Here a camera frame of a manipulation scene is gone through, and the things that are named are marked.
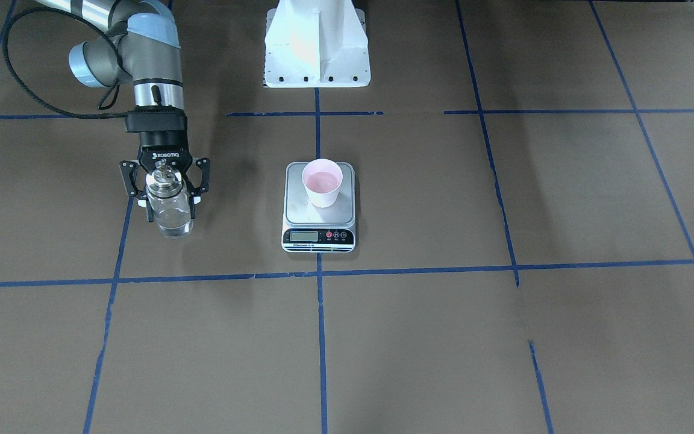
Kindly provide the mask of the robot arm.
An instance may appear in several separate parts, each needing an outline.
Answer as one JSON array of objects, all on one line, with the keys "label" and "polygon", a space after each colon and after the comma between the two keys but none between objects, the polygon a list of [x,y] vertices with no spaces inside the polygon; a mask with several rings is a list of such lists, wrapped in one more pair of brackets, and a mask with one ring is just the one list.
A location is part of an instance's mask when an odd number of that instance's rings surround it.
[{"label": "robot arm", "polygon": [[126,131],[139,137],[138,159],[120,164],[127,195],[151,206],[133,175],[151,173],[163,160],[181,174],[189,206],[195,207],[209,190],[210,161],[189,151],[181,44],[171,10],[160,1],[42,1],[41,6],[99,34],[70,50],[75,79],[93,88],[132,87],[135,106],[119,115]]}]

